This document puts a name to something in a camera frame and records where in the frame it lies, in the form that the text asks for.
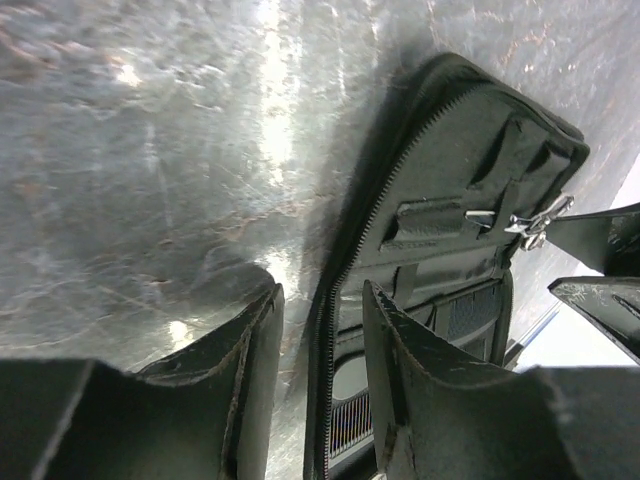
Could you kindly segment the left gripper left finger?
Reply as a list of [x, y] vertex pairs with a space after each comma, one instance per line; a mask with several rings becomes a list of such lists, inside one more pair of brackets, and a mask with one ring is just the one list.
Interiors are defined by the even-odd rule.
[[283, 330], [272, 285], [137, 373], [94, 359], [1, 364], [5, 479], [261, 479]]

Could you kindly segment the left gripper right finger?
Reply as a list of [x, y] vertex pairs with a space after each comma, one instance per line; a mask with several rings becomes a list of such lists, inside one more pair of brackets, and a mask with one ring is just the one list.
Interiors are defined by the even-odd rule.
[[514, 373], [456, 348], [375, 283], [363, 288], [378, 470], [389, 479], [635, 479], [639, 372]]

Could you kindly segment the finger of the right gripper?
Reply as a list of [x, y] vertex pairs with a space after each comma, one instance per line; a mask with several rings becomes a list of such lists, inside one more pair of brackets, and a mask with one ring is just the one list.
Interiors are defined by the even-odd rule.
[[564, 277], [548, 289], [639, 364], [639, 279]]
[[561, 217], [549, 225], [549, 241], [604, 275], [638, 275], [639, 204]]

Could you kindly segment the silver scissors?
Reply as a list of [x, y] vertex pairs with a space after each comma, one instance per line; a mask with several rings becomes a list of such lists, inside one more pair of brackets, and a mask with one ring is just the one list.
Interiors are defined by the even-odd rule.
[[[566, 214], [575, 204], [573, 195], [561, 194], [549, 207], [526, 218], [512, 213], [505, 221], [502, 230], [509, 234], [521, 237], [520, 249], [531, 251], [540, 248], [546, 241], [547, 227], [560, 216]], [[464, 218], [472, 224], [479, 226], [488, 233], [498, 224], [498, 214], [490, 210], [467, 210]]]

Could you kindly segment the black zipper tool case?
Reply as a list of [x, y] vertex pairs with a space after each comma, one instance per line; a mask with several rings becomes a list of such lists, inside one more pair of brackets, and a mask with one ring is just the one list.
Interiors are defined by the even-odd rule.
[[[491, 358], [501, 364], [511, 323], [511, 260], [521, 237], [502, 230], [561, 195], [584, 164], [583, 134], [469, 60], [441, 54], [391, 95], [365, 144], [359, 174], [310, 309], [303, 475], [346, 479], [373, 467], [372, 435], [329, 458], [335, 363], [363, 327], [363, 285], [405, 311], [497, 282], [504, 302]], [[488, 233], [464, 218], [490, 210]]]

